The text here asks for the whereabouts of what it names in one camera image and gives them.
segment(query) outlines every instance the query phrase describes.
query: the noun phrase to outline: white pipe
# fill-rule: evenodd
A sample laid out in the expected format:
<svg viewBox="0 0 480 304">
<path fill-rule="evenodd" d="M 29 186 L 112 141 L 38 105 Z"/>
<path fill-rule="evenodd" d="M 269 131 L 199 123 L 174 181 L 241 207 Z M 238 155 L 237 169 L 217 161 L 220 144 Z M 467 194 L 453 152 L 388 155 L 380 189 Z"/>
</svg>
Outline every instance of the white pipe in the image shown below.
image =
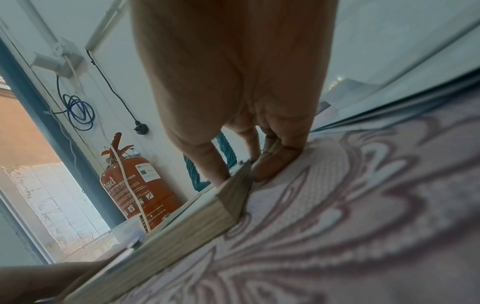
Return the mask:
<svg viewBox="0 0 480 304">
<path fill-rule="evenodd" d="M 86 50 L 92 52 L 99 45 L 100 40 L 102 40 L 102 38 L 104 37 L 105 28 L 110 23 L 112 18 L 114 18 L 114 14 L 120 13 L 122 11 L 122 8 L 120 7 L 122 1 L 123 0 L 113 0 L 110 8 L 105 13 L 105 16 L 100 20 L 100 23 L 95 28 L 95 31 L 88 39 L 85 45 Z"/>
<path fill-rule="evenodd" d="M 53 49 L 59 41 L 30 0 L 16 0 L 45 42 Z"/>
</svg>

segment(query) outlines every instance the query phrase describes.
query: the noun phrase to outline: fire extinguisher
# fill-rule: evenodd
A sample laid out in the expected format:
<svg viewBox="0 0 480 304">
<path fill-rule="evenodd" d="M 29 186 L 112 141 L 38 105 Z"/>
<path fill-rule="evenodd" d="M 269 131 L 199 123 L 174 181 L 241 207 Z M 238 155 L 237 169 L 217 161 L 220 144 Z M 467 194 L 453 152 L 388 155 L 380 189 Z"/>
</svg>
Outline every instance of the fire extinguisher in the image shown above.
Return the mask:
<svg viewBox="0 0 480 304">
<path fill-rule="evenodd" d="M 118 150 L 121 133 L 116 133 L 111 146 L 117 151 L 130 188 L 137 197 L 150 229 L 159 225 L 163 218 L 180 207 L 175 193 L 160 178 L 152 164 L 144 157 L 125 158 L 125 152 L 133 147 L 129 145 Z M 126 218 L 140 212 L 138 204 L 125 185 L 125 180 L 117 158 L 111 149 L 102 152 L 109 155 L 109 166 L 100 177 L 100 183 Z M 143 216 L 140 216 L 147 230 Z"/>
</svg>

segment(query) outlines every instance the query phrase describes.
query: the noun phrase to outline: white label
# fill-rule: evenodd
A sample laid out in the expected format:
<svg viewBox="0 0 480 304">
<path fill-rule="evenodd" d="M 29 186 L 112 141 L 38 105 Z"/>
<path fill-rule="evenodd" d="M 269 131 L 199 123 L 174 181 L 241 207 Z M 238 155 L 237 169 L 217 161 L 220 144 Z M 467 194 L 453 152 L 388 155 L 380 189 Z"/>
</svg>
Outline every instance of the white label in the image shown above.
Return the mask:
<svg viewBox="0 0 480 304">
<path fill-rule="evenodd" d="M 155 171 L 152 164 L 138 164 L 135 168 L 138 170 L 145 183 L 160 179 L 160 175 Z"/>
</svg>

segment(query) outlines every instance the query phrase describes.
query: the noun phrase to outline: wooden plank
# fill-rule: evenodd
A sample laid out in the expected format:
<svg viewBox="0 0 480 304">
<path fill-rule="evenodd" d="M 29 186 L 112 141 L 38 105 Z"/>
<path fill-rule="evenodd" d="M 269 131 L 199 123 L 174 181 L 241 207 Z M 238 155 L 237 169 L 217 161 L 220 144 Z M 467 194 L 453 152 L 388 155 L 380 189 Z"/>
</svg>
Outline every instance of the wooden plank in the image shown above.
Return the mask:
<svg viewBox="0 0 480 304">
<path fill-rule="evenodd" d="M 232 228 L 252 184 L 250 169 L 250 162 L 241 165 L 219 191 L 203 193 L 168 225 L 151 232 L 126 261 L 85 283 L 64 303 L 108 303 Z"/>
</svg>

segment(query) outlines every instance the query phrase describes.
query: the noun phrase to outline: white cable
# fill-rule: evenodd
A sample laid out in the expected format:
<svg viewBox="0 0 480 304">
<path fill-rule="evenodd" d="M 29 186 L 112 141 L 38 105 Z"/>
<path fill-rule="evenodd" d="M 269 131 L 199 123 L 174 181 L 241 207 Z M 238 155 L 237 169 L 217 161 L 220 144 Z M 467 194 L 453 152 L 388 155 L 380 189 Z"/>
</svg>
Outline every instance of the white cable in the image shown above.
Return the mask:
<svg viewBox="0 0 480 304">
<path fill-rule="evenodd" d="M 78 83 L 78 87 L 80 88 L 80 91 L 81 93 L 86 97 L 86 94 L 84 92 L 84 89 L 80 83 L 80 79 L 78 78 L 76 72 L 75 72 L 75 69 L 72 65 L 72 63 L 70 62 L 68 56 L 64 55 L 66 61 L 68 62 L 68 65 L 70 66 L 71 70 L 73 71 L 73 76 L 75 77 L 76 79 L 76 82 Z M 130 187 L 130 184 L 129 184 L 129 180 L 127 179 L 127 175 L 125 174 L 125 170 L 124 170 L 124 166 L 122 165 L 122 160 L 120 159 L 116 149 L 112 146 L 112 144 L 109 142 L 106 134 L 105 134 L 105 130 L 104 130 L 104 127 L 102 125 L 102 122 L 100 121 L 100 117 L 98 117 L 97 119 L 98 123 L 100 124 L 100 129 L 101 129 L 101 132 L 103 133 L 103 137 L 105 137 L 105 140 L 108 142 L 108 145 L 110 146 L 110 149 L 111 151 L 113 152 L 113 154 L 115 155 L 115 158 L 116 158 L 116 161 L 118 163 L 118 166 L 120 167 L 120 171 L 121 171 L 121 175 L 123 177 L 123 181 L 125 183 L 125 186 L 126 188 L 128 189 L 128 191 L 130 192 L 130 194 L 132 195 L 133 197 L 133 200 L 135 201 L 136 205 L 138 206 L 138 209 L 140 210 L 140 213 L 142 214 L 143 216 L 143 220 L 145 221 L 145 225 L 146 225 L 146 229 L 148 232 L 151 231 L 150 229 L 150 224 L 149 224 L 149 220 L 147 219 L 147 216 L 145 215 L 145 212 L 144 212 L 144 209 L 142 208 L 142 204 L 140 203 L 140 200 L 137 198 L 137 196 L 135 195 L 135 192 L 132 190 L 132 188 Z"/>
</svg>

